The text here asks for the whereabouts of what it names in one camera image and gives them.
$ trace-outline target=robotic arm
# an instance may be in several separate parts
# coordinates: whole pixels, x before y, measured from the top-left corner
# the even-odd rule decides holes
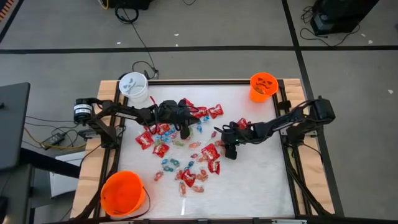
[[[97,104],[102,111],[95,114],[93,104]],[[197,110],[187,106],[185,100],[177,104],[174,100],[163,101],[159,106],[152,105],[148,108],[137,109],[114,103],[111,100],[99,100],[97,98],[82,98],[75,101],[73,108],[73,120],[76,124],[88,124],[101,136],[102,147],[118,147],[116,128],[107,126],[101,118],[109,115],[132,119],[143,126],[157,125],[158,123],[174,124],[180,131],[182,139],[189,136],[189,126],[199,122],[199,119],[190,114]]]
[[[308,108],[309,114],[304,114],[305,108]],[[226,149],[225,156],[236,159],[237,145],[260,144],[271,137],[274,132],[287,127],[286,143],[300,144],[306,133],[321,130],[324,124],[332,122],[335,118],[330,101],[319,98],[304,101],[293,108],[291,112],[266,123],[251,123],[245,129],[240,129],[239,125],[232,121],[229,125],[223,125],[223,130],[215,129],[221,132],[221,140]]]

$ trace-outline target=candy pile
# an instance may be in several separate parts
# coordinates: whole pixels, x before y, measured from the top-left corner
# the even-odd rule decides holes
[[[153,146],[152,153],[162,159],[161,166],[154,177],[154,180],[159,181],[167,172],[176,172],[175,180],[179,181],[179,191],[181,196],[186,196],[187,187],[194,192],[203,193],[205,191],[203,183],[208,180],[209,173],[220,174],[220,151],[223,149],[223,142],[220,139],[215,139],[217,132],[213,131],[211,137],[207,141],[193,141],[190,142],[193,133],[198,132],[203,134],[203,125],[210,122],[224,114],[220,104],[207,108],[199,106],[194,108],[194,104],[188,99],[184,98],[186,104],[190,106],[191,114],[201,120],[194,125],[189,126],[190,136],[187,139],[180,139],[178,131],[169,124],[157,124],[151,127],[144,127],[144,133],[136,137],[136,141],[141,145],[143,150]],[[187,147],[187,150],[195,151],[189,162],[184,168],[180,168],[180,161],[175,157],[165,157],[172,147]]]

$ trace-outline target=white cup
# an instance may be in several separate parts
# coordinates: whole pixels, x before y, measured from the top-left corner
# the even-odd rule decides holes
[[[127,73],[119,82],[119,90],[132,102],[143,102],[148,98],[148,80],[139,72]]]

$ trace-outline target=small orange bucket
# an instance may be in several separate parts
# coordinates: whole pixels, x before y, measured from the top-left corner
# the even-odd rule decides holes
[[[257,73],[250,78],[250,99],[256,103],[263,103],[278,91],[278,87],[278,81],[271,74]]]
[[[101,190],[101,206],[113,217],[123,217],[134,212],[144,200],[144,184],[137,174],[130,171],[113,174]]]

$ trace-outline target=white tray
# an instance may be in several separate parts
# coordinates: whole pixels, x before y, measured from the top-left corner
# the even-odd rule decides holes
[[[149,95],[154,97],[157,104],[164,100],[178,102],[184,97],[195,106],[210,108],[221,104],[224,115],[203,124],[203,134],[195,131],[189,143],[206,141],[214,131],[214,126],[221,128],[223,124],[237,122],[242,117],[253,123],[275,118],[272,98],[265,103],[253,103],[249,99],[248,85],[150,86]],[[129,102],[129,106],[136,108],[151,104],[149,98],[134,105]],[[205,192],[199,194],[188,188],[187,197],[182,198],[178,190],[179,181],[174,180],[175,172],[164,172],[165,175],[158,182],[154,181],[155,173],[162,170],[162,159],[152,153],[153,146],[142,150],[135,141],[144,128],[131,120],[126,120],[126,126],[119,170],[131,170],[143,181],[152,203],[150,211],[143,218],[272,218],[294,215],[278,133],[258,145],[238,146],[238,158],[235,161],[221,157],[220,175],[210,174],[203,184],[199,180],[195,182],[195,185],[203,185]],[[220,137],[221,133],[218,133],[214,140]],[[182,169],[191,160],[190,155],[199,153],[203,148],[189,149],[188,144],[186,147],[169,146],[170,150],[164,158],[171,156],[178,159]],[[207,167],[207,163],[196,162],[192,171],[198,171],[199,167]],[[140,214],[147,208],[148,199],[131,215]]]

